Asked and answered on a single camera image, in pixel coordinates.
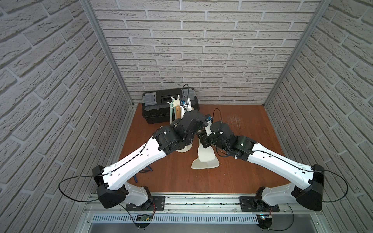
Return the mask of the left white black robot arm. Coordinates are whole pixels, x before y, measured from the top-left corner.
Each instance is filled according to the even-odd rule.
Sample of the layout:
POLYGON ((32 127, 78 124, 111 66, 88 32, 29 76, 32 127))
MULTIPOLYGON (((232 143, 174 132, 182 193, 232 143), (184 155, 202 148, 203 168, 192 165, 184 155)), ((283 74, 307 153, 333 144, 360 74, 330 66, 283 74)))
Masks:
POLYGON ((91 177, 97 184, 98 200, 106 209, 129 203, 147 209, 153 203, 148 187, 128 183, 134 175, 153 162, 191 145, 198 131, 208 127, 212 117, 191 110, 168 126, 157 129, 137 150, 107 166, 96 166, 91 177))

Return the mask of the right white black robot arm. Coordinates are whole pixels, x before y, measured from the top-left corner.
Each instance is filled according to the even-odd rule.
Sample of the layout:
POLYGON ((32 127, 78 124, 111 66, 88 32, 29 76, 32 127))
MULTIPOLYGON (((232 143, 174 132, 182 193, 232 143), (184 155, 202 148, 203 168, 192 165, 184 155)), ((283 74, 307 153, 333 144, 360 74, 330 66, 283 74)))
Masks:
POLYGON ((233 157, 262 166, 289 181, 277 187, 260 187, 251 205, 259 211, 275 209, 280 204, 297 203, 302 207, 321 211, 324 174, 327 170, 315 164, 304 165, 277 154, 246 136, 236 136, 229 125, 206 115, 207 126, 198 133, 203 147, 213 146, 220 157, 233 157))

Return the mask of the cream spatula wooden handle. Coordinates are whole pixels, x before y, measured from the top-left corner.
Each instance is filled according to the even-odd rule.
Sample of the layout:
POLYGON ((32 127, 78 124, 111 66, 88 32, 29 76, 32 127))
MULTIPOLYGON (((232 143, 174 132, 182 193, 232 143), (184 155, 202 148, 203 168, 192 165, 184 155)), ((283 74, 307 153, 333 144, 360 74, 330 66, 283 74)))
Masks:
POLYGON ((204 148, 203 146, 199 149, 200 161, 204 163, 206 169, 217 168, 220 163, 215 155, 215 152, 211 146, 204 148))

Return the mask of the cream utensil rack stand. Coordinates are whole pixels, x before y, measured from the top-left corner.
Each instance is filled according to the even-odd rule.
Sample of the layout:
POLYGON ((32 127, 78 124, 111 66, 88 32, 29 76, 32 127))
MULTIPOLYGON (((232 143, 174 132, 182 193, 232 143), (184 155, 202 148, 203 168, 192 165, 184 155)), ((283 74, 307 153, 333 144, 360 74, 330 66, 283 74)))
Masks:
POLYGON ((184 116, 185 112, 191 111, 194 108, 190 105, 190 98, 187 99, 187 103, 182 105, 183 102, 180 99, 180 95, 177 98, 171 97, 171 101, 168 102, 170 105, 170 123, 175 119, 180 119, 184 116))

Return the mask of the cream spatula green handle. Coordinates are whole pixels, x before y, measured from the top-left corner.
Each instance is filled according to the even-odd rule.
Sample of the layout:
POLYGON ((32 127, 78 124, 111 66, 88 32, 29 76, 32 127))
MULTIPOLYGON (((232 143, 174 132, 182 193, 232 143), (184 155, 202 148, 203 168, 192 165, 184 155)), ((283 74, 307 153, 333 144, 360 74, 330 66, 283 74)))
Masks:
POLYGON ((192 162, 191 168, 195 170, 207 169, 207 161, 209 160, 208 148, 204 148, 200 140, 198 142, 198 157, 192 162))

